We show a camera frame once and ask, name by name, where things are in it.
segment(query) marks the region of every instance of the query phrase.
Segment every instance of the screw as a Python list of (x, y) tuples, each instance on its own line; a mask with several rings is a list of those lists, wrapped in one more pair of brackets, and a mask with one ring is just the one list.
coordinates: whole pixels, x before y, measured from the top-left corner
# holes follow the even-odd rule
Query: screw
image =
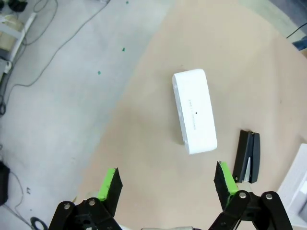
[(265, 195), (265, 197), (268, 199), (268, 200), (272, 200), (273, 199), (273, 196), (271, 195), (271, 194), (267, 194), (267, 195)]
[(244, 198), (246, 198), (246, 194), (245, 194), (245, 193), (240, 193), (240, 194), (239, 194), (239, 197), (242, 198), (242, 199), (244, 199)]
[(65, 206), (64, 206), (64, 209), (69, 209), (71, 207), (71, 205), (69, 203), (67, 203)]
[(89, 204), (90, 206), (93, 206), (95, 204), (95, 200), (90, 200)]

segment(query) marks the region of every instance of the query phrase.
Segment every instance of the beige surface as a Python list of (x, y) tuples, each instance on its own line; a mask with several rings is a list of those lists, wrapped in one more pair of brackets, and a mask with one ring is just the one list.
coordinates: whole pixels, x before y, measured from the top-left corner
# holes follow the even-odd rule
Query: beige surface
[[(189, 156), (171, 77), (195, 68), (207, 75), (218, 148)], [(177, 1), (114, 111), (78, 198), (97, 190), (108, 168), (119, 167), (120, 224), (135, 230), (209, 228), (221, 211), (213, 183), (216, 161), (233, 168), (241, 128), (260, 133), (253, 191), (279, 187), (307, 139), (306, 75), (305, 57), (246, 8), (228, 0)]]

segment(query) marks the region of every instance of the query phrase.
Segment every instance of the concrete floor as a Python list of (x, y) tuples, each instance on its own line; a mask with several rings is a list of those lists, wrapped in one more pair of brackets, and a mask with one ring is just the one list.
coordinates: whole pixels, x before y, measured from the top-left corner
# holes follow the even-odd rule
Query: concrete floor
[[(24, 201), (18, 210), (27, 220), (36, 216), (49, 225), (57, 204), (74, 199), (80, 174), (112, 109), (174, 2), (111, 0), (58, 52), (36, 84), (14, 88), (7, 113), (0, 119), (1, 155), (22, 183)], [(240, 2), (270, 21), (284, 36), (296, 28), (267, 0)], [(50, 0), (39, 13), (28, 41), (40, 34), (54, 6)], [(8, 91), (15, 83), (32, 82), (55, 50), (102, 6), (96, 0), (60, 1), (54, 22), (16, 65)], [(298, 32), (291, 39), (303, 35)], [(14, 177), (10, 177), (9, 189), (7, 205), (14, 207), (22, 196)], [(9, 230), (27, 228), (2, 207), (0, 226)]]

